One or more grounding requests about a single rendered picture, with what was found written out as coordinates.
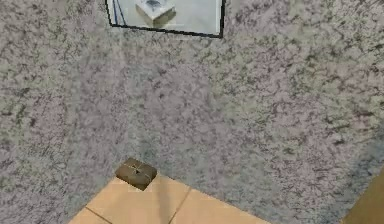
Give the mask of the black framed wall mirror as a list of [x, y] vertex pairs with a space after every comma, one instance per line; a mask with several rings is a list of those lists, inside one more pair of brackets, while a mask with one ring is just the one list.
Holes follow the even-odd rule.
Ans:
[[221, 38], [226, 0], [104, 0], [112, 27]]

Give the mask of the brown square floor cushion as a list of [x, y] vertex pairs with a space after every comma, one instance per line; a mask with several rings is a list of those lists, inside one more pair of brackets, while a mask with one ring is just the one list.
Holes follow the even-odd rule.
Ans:
[[120, 180], [144, 191], [157, 176], [157, 170], [139, 160], [128, 158], [117, 168], [115, 175]]

